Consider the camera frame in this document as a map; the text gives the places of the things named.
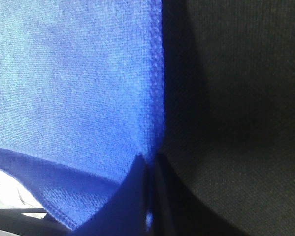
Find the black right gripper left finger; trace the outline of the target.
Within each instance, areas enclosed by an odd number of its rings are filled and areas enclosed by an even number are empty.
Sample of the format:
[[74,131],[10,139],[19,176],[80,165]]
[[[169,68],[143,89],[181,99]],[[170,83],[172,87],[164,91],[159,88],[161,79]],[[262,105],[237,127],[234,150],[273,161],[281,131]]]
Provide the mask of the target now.
[[147,164],[137,156],[111,199],[72,236],[145,236],[150,209],[150,181]]

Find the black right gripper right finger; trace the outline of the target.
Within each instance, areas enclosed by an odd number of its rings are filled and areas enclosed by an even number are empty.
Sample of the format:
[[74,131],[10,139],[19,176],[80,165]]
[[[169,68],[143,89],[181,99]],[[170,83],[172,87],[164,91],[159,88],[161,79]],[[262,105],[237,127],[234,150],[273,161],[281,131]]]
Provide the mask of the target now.
[[183,184],[167,157],[155,160],[155,236],[237,236],[238,229],[195,197]]

